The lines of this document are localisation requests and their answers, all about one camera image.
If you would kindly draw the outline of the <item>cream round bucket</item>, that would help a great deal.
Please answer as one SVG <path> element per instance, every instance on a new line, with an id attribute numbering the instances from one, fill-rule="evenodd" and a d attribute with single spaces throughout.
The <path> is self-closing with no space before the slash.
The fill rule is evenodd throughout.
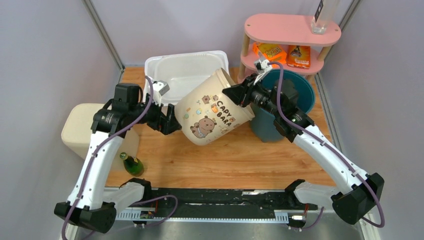
<path id="1" fill-rule="evenodd" d="M 235 84 L 230 75 L 219 68 L 176 104 L 175 118 L 192 143 L 210 144 L 255 117 L 250 106 L 240 107 L 222 93 Z"/>

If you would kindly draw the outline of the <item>teal round bucket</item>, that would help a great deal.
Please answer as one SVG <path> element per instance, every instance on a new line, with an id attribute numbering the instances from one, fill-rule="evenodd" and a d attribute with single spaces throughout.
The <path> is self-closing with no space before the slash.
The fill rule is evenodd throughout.
<path id="1" fill-rule="evenodd" d="M 274 69 L 261 81 L 264 88 L 271 90 L 278 84 L 280 70 Z M 315 92 L 312 85 L 296 72 L 285 70 L 283 74 L 283 93 L 291 100 L 296 101 L 297 107 L 309 113 L 315 105 Z M 249 126 L 252 132 L 264 143 L 279 142 L 283 136 L 279 134 L 274 126 L 275 117 L 265 110 L 252 104 L 251 109 L 255 117 L 250 121 Z"/>

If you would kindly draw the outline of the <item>cream rectangular bin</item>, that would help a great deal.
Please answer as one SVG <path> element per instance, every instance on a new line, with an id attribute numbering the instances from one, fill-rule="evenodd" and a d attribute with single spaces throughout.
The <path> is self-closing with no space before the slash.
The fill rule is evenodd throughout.
<path id="1" fill-rule="evenodd" d="M 94 115 L 104 105 L 102 103 L 81 103 L 70 112 L 61 132 L 62 142 L 85 160 L 91 140 L 91 126 Z M 140 137 L 131 128 L 126 132 L 122 145 L 118 149 L 111 164 L 112 171 L 123 171 L 124 165 L 120 153 L 126 153 L 135 157 L 138 151 Z"/>

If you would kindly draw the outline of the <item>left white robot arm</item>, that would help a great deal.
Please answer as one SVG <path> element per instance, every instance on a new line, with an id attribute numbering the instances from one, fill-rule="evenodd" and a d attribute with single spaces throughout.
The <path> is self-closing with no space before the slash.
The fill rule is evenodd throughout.
<path id="1" fill-rule="evenodd" d="M 162 112 L 162 96 L 169 89 L 163 81 L 152 81 L 146 101 L 141 102 L 139 85 L 115 86 L 114 97 L 93 116 L 87 155 L 75 187 L 66 201 L 55 205 L 54 214 L 65 224 L 105 234 L 123 210 L 135 204 L 147 207 L 154 201 L 151 183 L 140 178 L 128 180 L 108 196 L 104 189 L 113 160 L 134 125 L 146 124 L 164 135 L 181 129 L 173 105 Z"/>

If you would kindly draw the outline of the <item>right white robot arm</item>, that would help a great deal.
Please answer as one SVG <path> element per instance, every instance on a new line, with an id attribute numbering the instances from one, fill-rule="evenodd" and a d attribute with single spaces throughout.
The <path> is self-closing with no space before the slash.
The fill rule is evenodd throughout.
<path id="1" fill-rule="evenodd" d="M 380 203 L 385 184 L 382 176 L 377 172 L 367 173 L 343 155 L 297 106 L 294 98 L 282 91 L 282 85 L 279 80 L 273 89 L 267 90 L 246 78 L 243 83 L 223 89 L 222 93 L 239 107 L 254 104 L 273 114 L 273 124 L 279 134 L 311 156 L 336 184 L 331 187 L 298 179 L 287 187 L 286 204 L 292 209 L 312 204 L 334 210 L 350 225 L 364 220 L 375 227 L 384 227 Z"/>

